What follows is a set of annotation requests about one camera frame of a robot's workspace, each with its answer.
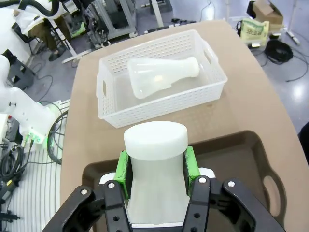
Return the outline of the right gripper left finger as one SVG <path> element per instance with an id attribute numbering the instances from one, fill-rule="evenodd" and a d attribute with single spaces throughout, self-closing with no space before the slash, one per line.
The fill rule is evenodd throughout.
<path id="1" fill-rule="evenodd" d="M 126 151 L 120 152 L 115 175 L 112 180 L 99 184 L 95 189 L 79 186 L 67 198 L 60 209 L 62 232 L 87 232 L 106 216 L 109 232 L 130 231 L 125 200 L 130 199 L 132 189 L 132 164 Z"/>

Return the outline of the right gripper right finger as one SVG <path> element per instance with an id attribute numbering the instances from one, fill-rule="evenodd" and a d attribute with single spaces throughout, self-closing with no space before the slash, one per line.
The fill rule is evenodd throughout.
<path id="1" fill-rule="evenodd" d="M 255 197 L 237 179 L 220 182 L 201 174 L 192 146 L 183 154 L 186 194 L 190 197 L 183 223 L 184 232 L 205 232 L 209 210 L 217 209 L 238 232 L 255 232 Z"/>

